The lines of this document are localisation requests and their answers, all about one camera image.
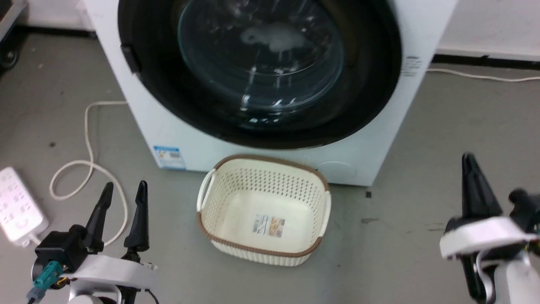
white power strip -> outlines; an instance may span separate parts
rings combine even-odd
[[[49,226],[23,181],[11,167],[0,171],[0,225],[8,240],[26,247]]]

plastic basket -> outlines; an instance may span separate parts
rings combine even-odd
[[[197,198],[201,230],[220,251],[269,265],[297,266],[319,246],[332,199],[312,168],[235,155],[204,178]]]

gray floor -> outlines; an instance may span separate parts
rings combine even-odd
[[[454,68],[502,77],[540,74]],[[162,304],[470,303],[461,265],[442,260],[438,251],[444,223],[461,210],[461,153],[477,154],[507,211],[505,198],[514,187],[540,191],[539,96],[538,82],[428,75],[371,189],[373,198],[365,198],[364,188],[333,186],[327,234],[298,268],[259,265],[214,249],[195,224],[203,174],[158,169],[127,107],[94,111],[90,129],[98,162],[118,176],[131,199],[139,180],[150,185],[151,249],[142,256],[160,267],[155,293]],[[98,42],[90,39],[31,35],[19,64],[2,76],[0,168],[20,172],[51,220],[49,230],[86,223],[107,178],[95,173],[64,202],[49,196],[49,181],[64,163],[88,158],[85,107],[122,99]],[[67,173],[58,191],[71,191],[86,171]],[[105,238],[121,220],[116,196]],[[105,254],[120,257],[122,243]],[[13,247],[3,235],[0,245],[1,301],[23,303],[33,250]],[[67,292],[50,291],[42,303],[64,303]],[[137,303],[152,300],[142,294]]]

black baseboard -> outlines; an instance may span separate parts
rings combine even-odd
[[[68,36],[68,37],[83,37],[83,38],[96,38],[96,32],[85,30],[70,30],[70,29],[51,29],[51,28],[38,28],[38,27],[26,27],[18,25],[13,31],[18,34],[23,33],[38,33],[56,36]]]
[[[522,69],[522,70],[540,70],[539,61],[524,61],[510,59],[495,59],[489,56],[467,57],[435,54],[432,63],[450,63],[463,65],[476,65],[480,67]]]

front-loading washing machine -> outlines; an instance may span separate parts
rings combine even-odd
[[[161,168],[257,154],[370,186],[457,0],[87,0]]]

